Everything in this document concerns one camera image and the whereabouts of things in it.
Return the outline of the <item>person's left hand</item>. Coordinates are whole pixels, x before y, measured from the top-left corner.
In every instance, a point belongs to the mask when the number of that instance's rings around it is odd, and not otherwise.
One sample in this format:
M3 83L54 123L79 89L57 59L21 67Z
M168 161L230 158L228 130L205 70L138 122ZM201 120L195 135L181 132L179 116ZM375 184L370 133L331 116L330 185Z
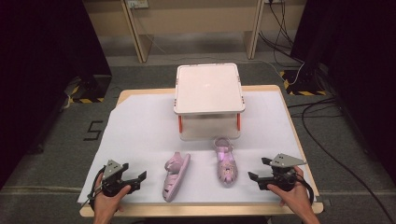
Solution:
M95 192L94 192L94 217L107 217L111 218L118 211L123 211L122 206L120 205L121 199L129 192L131 189L130 186L123 187L120 192L113 197L107 197L101 191L101 184L102 184L103 175L99 174L96 182L95 182Z

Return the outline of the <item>black curtain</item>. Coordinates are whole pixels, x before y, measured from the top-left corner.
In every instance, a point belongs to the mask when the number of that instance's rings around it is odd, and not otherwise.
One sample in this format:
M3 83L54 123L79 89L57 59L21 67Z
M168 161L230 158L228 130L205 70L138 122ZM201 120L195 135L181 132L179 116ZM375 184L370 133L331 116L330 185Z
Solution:
M292 54L328 67L363 144L396 182L396 0L306 0Z
M75 77L110 74L83 0L0 0L0 189Z

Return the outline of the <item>light wooden table edge strip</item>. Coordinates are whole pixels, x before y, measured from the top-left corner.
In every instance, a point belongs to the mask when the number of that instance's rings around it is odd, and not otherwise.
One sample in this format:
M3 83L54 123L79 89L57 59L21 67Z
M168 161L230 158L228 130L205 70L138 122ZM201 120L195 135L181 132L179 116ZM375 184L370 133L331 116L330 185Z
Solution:
M244 94L249 91L278 91L282 94L277 85L244 87ZM172 89L126 90L120 94L117 105L135 95L172 94L174 96L174 93ZM298 135L297 143L304 156ZM278 198L275 202L264 203L177 203L175 200L170 203L127 203L123 200L122 206L124 208L121 212L122 217L252 217L279 216L290 213L287 206L279 206Z

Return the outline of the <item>beige wooden desk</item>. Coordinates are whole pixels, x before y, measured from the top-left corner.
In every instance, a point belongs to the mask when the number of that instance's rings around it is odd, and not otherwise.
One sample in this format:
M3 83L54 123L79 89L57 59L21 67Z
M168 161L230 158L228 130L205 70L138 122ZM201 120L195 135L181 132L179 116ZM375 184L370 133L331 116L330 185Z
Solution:
M307 0L148 0L148 8L128 8L126 0L82 2L97 35L128 35L144 63L155 35L221 32L242 34L251 60L259 32L274 31L281 20L296 30Z

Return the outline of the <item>pink sandal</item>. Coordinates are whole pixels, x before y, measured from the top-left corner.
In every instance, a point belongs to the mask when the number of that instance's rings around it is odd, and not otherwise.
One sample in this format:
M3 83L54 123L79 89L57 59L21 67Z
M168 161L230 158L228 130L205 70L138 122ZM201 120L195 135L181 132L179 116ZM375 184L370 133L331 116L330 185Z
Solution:
M189 167L190 160L190 154L186 154L185 157L182 157L179 152L175 152L164 165L167 175L163 182L163 199L167 203L175 199Z
M232 186L238 177L238 168L233 157L233 144L227 137L217 137L214 149L218 158L218 177L225 187Z

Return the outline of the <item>white table sheet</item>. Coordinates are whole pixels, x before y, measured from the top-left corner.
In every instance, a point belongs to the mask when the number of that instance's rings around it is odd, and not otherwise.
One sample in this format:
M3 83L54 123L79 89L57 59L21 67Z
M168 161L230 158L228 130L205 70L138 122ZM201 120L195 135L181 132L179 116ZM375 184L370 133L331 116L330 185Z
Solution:
M175 198L177 203L275 202L275 194L260 190L248 174L272 174L271 168L262 163L263 157L272 159L284 153L300 159L303 152L280 92L249 91L244 97L246 110L241 115L241 135L233 140L238 177L232 186L227 188L219 182L212 139L180 139L174 96L143 94L129 97L110 113L78 201L87 200L97 172L108 160L113 160L129 164L123 174L125 179L147 173L141 189L125 197L125 202L163 203L164 165L178 151L183 155L189 153L191 162Z

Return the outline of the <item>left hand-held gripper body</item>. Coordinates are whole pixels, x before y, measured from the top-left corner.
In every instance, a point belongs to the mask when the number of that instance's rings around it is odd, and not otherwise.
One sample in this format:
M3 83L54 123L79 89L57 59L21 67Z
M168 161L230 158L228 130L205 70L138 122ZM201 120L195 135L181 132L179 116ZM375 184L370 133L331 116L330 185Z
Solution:
M96 178L98 178L99 174L103 175L102 178L102 184L100 186L101 191L107 196L107 197L113 197L116 196L120 190L125 187L125 186L130 186L125 183L126 180L123 180L122 174L120 173L120 170L122 168L122 164L119 164L113 160L109 160L107 164L98 172ZM95 182L93 181L92 184L92 190L90 192L90 196L92 197L95 192ZM139 190L139 187L131 187L129 190L129 194L133 193L136 190Z

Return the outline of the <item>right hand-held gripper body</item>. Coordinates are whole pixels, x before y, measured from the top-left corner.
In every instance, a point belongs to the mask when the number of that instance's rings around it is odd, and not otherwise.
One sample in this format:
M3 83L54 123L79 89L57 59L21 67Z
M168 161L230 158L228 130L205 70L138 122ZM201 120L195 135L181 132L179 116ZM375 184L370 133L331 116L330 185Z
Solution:
M271 159L272 177L263 177L263 181L258 183L261 190L268 190L267 185L272 184L278 186L284 191L290 191L294 188L297 181L297 174L294 166L303 165L305 161L286 155L283 153L277 154Z

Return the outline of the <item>person's right hand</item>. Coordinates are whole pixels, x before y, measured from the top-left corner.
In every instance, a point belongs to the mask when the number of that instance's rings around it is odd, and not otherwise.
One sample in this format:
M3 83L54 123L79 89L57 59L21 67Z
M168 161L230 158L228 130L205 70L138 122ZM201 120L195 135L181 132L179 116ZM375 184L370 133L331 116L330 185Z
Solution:
M286 205L299 218L315 214L308 198L306 187L296 182L290 191L284 191L278 186L268 184L267 188L281 198L280 206Z

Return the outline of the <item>white power strip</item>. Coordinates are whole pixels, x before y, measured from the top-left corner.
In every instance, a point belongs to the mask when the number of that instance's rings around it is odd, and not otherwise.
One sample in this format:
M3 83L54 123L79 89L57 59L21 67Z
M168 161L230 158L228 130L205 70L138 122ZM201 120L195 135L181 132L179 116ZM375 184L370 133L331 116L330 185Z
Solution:
M128 8L148 8L148 0L126 0Z

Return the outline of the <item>white shoe rack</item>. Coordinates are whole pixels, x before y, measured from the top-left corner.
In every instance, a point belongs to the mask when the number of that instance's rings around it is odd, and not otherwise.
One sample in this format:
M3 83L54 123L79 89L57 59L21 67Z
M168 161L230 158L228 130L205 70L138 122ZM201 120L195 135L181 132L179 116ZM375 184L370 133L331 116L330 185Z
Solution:
M241 133L245 99L235 63L181 65L177 68L174 112L182 140Z

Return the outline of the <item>black yellow striped stand base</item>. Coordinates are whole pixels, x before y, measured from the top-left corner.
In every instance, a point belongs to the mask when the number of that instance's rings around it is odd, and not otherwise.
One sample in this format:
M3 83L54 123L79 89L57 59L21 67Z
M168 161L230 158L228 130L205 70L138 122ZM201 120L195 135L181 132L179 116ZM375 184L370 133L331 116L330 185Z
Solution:
M90 104L102 103L105 99L111 75L92 75L82 79L70 94L70 103Z
M323 85L313 74L301 74L298 70L284 70L280 73L287 94L290 95L325 95Z

